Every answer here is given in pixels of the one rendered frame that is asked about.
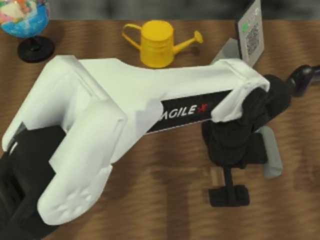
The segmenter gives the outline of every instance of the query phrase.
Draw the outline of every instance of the wooden table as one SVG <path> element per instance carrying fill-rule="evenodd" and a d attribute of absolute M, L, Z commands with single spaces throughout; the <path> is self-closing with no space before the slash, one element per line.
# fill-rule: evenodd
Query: wooden table
<path fill-rule="evenodd" d="M 56 42 L 55 54 L 116 57 L 142 66 L 138 52 L 121 37 L 125 23 L 52 21 L 43 35 Z M 204 37 L 202 45 L 177 56 L 172 67 L 209 64 L 235 34 L 232 21 L 172 24 L 177 43 L 194 30 Z M 319 29 L 320 21 L 265 21 L 265 52 L 257 71 L 285 79 L 301 64 L 319 64 Z M 21 62 L 14 37 L 1 33 L 0 43 L 2 136 L 45 63 Z M 319 240 L 319 106 L 320 85 L 315 84 L 269 124 L 283 159 L 282 176 L 267 180 L 260 166 L 234 171 L 234 181 L 250 191 L 248 207 L 210 207 L 207 189 L 222 184 L 222 174 L 209 161 L 195 124 L 143 137 L 115 164 L 99 202 L 47 240 Z"/>

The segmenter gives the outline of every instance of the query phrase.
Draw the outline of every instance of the watering can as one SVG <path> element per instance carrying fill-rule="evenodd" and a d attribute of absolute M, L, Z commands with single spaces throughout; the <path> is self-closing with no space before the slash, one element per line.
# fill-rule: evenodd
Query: watering can
<path fill-rule="evenodd" d="M 140 45 L 125 33 L 126 28 L 140 31 Z M 156 69 L 170 65 L 175 55 L 190 44 L 203 43 L 201 33 L 195 31 L 193 38 L 174 45 L 174 28 L 169 22 L 162 20 L 151 20 L 143 26 L 128 23 L 122 29 L 122 36 L 140 51 L 140 60 L 144 65 Z"/>

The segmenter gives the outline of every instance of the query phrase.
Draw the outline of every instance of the black globe base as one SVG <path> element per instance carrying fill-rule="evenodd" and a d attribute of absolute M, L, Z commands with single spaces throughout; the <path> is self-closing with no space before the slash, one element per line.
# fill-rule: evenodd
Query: black globe base
<path fill-rule="evenodd" d="M 45 36 L 34 36 L 23 40 L 18 46 L 18 56 L 26 63 L 40 63 L 55 51 L 55 44 Z"/>

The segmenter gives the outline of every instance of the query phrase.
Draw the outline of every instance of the watering can spout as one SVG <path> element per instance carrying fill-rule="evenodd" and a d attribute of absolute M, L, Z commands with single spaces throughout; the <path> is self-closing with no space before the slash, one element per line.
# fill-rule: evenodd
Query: watering can spout
<path fill-rule="evenodd" d="M 198 32 L 198 31 L 195 31 L 193 38 L 191 38 L 191 39 L 189 39 L 187 41 L 181 42 L 178 45 L 173 47 L 173 54 L 179 53 L 182 49 L 185 49 L 190 44 L 193 44 L 193 43 L 202 44 L 203 42 L 204 42 L 204 39 L 203 39 L 201 33 Z"/>

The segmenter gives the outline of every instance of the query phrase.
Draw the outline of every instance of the gray background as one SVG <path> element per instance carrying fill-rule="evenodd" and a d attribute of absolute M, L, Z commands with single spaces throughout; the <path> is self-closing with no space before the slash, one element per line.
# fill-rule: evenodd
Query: gray background
<path fill-rule="evenodd" d="M 49 0 L 52 19 L 234 19 L 246 0 Z M 320 19 L 320 0 L 262 0 L 264 19 Z"/>

